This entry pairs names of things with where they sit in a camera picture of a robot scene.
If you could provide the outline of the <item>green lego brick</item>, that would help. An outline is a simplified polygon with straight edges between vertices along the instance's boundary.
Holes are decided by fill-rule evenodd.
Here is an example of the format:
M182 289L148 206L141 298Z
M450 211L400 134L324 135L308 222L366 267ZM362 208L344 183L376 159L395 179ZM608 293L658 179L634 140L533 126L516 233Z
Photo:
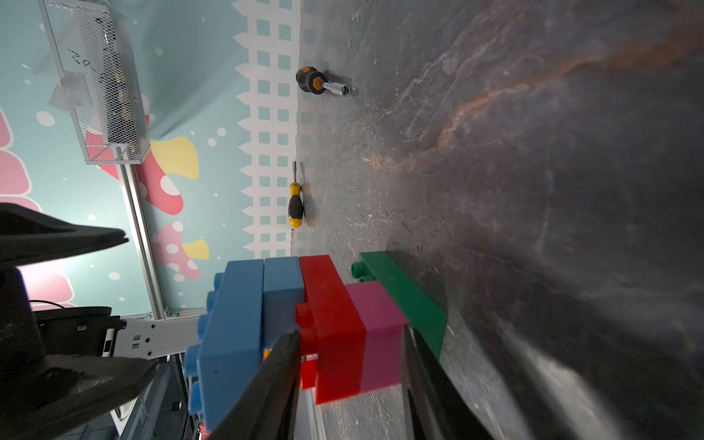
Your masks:
M361 252L350 272L358 282L379 282L413 329L440 359L447 329L447 313L384 251Z

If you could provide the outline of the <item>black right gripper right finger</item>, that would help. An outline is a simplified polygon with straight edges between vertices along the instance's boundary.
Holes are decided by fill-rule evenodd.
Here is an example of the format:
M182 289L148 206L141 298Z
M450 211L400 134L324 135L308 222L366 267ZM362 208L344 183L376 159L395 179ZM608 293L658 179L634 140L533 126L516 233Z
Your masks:
M493 436L462 400L420 332L403 328L401 386L409 439L486 439Z

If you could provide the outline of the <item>red lego brick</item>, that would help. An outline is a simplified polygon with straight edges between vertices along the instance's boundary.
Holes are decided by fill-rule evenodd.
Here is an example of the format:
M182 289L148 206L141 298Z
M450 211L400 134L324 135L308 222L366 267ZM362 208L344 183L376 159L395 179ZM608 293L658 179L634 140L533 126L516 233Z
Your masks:
M330 256L298 258L304 301L296 306L301 353L316 355L315 403L360 393L367 330Z

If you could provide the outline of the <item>light blue lego brick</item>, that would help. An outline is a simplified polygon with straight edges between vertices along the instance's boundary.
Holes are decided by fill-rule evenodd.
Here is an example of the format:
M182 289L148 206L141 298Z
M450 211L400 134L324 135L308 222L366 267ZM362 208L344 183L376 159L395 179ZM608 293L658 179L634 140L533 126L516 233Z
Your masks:
M304 302L304 279L296 257L264 260L262 324L264 348L298 329L296 307Z

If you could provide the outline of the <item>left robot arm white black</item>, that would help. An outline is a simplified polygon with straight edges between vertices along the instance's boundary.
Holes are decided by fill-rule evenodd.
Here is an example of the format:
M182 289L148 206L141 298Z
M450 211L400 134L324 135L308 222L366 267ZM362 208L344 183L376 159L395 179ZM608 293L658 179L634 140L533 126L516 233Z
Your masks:
M1 205L1 436L54 439L136 399L193 318L150 320L108 307L35 311L21 267L127 243L121 229L75 225Z

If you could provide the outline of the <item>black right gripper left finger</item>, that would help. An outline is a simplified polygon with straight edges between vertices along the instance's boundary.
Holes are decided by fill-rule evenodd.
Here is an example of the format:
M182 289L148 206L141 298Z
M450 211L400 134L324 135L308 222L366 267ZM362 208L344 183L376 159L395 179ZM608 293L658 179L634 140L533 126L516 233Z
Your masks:
M255 370L252 353L205 378L205 421L211 439L293 439L301 376L301 335L280 337Z

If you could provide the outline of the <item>pink lego brick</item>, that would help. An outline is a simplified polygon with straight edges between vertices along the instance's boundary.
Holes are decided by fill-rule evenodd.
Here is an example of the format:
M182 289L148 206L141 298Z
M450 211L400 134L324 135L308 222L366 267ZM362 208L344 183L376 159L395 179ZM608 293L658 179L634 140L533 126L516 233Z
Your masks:
M367 331L360 392L399 384L408 320L379 282L347 284L346 289Z

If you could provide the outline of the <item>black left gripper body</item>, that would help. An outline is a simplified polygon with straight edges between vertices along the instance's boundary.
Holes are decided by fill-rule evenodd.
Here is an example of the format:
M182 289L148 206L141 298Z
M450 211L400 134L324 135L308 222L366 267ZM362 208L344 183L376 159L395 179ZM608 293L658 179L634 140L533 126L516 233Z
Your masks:
M139 396L149 359L46 352L20 267L128 242L121 229L73 225L1 205L1 436L54 439Z

